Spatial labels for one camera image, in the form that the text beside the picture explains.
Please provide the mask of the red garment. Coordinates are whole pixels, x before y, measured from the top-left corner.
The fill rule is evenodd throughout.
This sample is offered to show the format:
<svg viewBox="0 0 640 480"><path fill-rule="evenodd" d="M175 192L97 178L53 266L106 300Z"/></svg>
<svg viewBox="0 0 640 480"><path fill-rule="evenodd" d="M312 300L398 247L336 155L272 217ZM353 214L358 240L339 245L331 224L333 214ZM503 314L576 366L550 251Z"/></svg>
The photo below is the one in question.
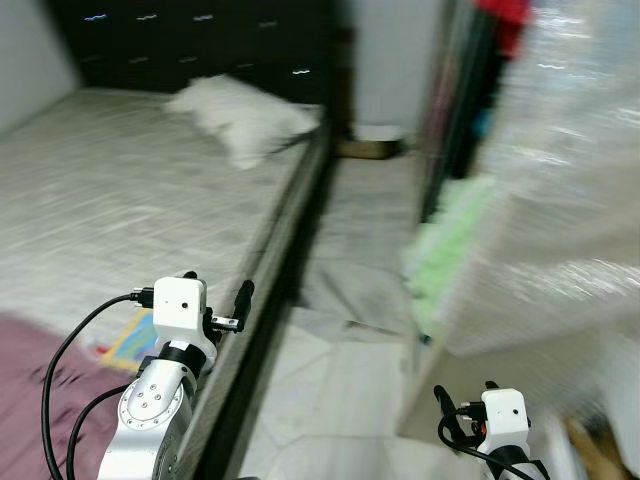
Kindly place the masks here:
<svg viewBox="0 0 640 480"><path fill-rule="evenodd" d="M474 0L475 5L497 23L497 45L500 54L515 58L518 45L529 23L532 0Z"/></svg>

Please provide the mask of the colourful children's book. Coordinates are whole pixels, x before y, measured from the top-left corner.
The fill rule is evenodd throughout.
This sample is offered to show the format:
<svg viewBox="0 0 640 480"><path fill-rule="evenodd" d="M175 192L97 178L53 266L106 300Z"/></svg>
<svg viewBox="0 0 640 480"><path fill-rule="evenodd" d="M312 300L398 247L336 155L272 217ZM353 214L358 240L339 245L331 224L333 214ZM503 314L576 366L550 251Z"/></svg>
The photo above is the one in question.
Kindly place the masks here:
<svg viewBox="0 0 640 480"><path fill-rule="evenodd" d="M136 372L145 358L157 353L154 311L141 308L122 335L102 352L99 364L108 369Z"/></svg>

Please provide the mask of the white quilted mattress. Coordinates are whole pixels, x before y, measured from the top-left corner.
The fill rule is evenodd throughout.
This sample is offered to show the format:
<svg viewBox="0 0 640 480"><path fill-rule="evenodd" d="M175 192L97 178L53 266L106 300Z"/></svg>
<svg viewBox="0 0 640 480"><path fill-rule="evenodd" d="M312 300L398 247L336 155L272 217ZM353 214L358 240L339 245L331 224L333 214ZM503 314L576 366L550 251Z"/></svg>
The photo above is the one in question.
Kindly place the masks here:
<svg viewBox="0 0 640 480"><path fill-rule="evenodd" d="M270 323L279 275L332 164L329 120L239 170L218 138L165 106L161 93L79 90L0 134L0 480L49 480L40 388L84 316L95 320L52 380L56 457L82 408L129 379L132 366L101 366L99 349L128 333L136 307L102 303L160 276L196 273L218 315L232 312L243 282L255 285L246 329L219 340L198 383L178 480L201 476L228 404L253 396L241 387L244 356Z"/></svg>

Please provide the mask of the brown cardboard piece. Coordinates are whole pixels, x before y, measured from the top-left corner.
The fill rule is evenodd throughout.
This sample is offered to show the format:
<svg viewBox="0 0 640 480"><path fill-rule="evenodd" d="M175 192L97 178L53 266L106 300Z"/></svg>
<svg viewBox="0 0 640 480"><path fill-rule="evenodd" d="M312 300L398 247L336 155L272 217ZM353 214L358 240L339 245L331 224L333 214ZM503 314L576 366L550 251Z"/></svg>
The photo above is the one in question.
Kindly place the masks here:
<svg viewBox="0 0 640 480"><path fill-rule="evenodd" d="M631 480L616 445L605 442L604 436L594 436L577 419L564 417L562 424L589 480Z"/></svg>

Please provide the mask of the white pillow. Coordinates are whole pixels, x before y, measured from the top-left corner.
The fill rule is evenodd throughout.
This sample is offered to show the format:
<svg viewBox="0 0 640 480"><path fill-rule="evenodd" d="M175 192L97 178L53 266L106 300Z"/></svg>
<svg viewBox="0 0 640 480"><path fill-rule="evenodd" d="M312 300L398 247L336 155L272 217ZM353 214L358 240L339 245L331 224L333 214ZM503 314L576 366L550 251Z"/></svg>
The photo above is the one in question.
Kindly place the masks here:
<svg viewBox="0 0 640 480"><path fill-rule="evenodd" d="M320 127L314 111L230 76L192 79L164 106L186 115L227 148L229 163L247 170Z"/></svg>

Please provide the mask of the clear plastic covered wardrobe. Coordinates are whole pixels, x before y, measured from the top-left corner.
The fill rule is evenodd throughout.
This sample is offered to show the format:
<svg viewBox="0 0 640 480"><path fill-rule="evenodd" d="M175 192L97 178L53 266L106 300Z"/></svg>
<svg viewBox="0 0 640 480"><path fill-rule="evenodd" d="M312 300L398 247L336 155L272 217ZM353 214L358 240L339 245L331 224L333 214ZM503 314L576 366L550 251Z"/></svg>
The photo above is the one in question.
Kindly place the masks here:
<svg viewBox="0 0 640 480"><path fill-rule="evenodd" d="M417 349L396 433L433 442L443 385L456 399L485 381L524 393L535 419L602 413L618 436L639 415L640 0L535 0L506 72L476 177L494 191ZM500 330L481 294L498 276L563 273L631 280L625 301L554 320L527 346Z"/></svg>

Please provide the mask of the pink cartoon print blanket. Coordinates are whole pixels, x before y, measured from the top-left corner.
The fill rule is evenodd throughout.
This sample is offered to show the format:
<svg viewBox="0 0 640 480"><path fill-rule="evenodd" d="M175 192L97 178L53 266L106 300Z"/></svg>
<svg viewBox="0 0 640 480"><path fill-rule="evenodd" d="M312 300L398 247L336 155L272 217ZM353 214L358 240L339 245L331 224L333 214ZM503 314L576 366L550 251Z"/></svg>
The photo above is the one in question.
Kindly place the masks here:
<svg viewBox="0 0 640 480"><path fill-rule="evenodd" d="M41 438L40 406L44 376L61 335L17 316L0 314L0 480L50 480ZM131 376L106 369L72 346L60 358L51 380L50 434L58 465L65 463L70 430L83 407ZM104 401L83 421L76 447L76 480L95 480L116 429L111 402Z"/></svg>

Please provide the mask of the brown box with white lid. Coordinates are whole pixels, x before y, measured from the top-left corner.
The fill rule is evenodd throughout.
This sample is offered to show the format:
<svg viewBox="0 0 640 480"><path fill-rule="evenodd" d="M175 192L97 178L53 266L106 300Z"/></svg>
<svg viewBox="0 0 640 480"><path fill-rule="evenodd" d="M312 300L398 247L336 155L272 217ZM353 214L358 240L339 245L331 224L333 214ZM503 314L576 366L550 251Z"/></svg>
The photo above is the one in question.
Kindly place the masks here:
<svg viewBox="0 0 640 480"><path fill-rule="evenodd" d="M387 160L407 148L406 129L399 125L351 125L335 146L339 157Z"/></svg>

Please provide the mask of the green fluffy cloth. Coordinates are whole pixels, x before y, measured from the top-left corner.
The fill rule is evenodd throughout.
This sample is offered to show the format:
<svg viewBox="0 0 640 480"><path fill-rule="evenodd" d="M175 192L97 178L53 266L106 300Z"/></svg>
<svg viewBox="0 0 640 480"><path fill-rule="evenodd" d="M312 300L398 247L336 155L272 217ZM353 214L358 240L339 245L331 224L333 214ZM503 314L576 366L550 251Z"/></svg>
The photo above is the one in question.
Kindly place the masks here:
<svg viewBox="0 0 640 480"><path fill-rule="evenodd" d="M465 262L494 184L489 175L445 184L436 211L419 225L413 243L404 251L404 284L410 294L413 325L421 337L434 334L435 311Z"/></svg>

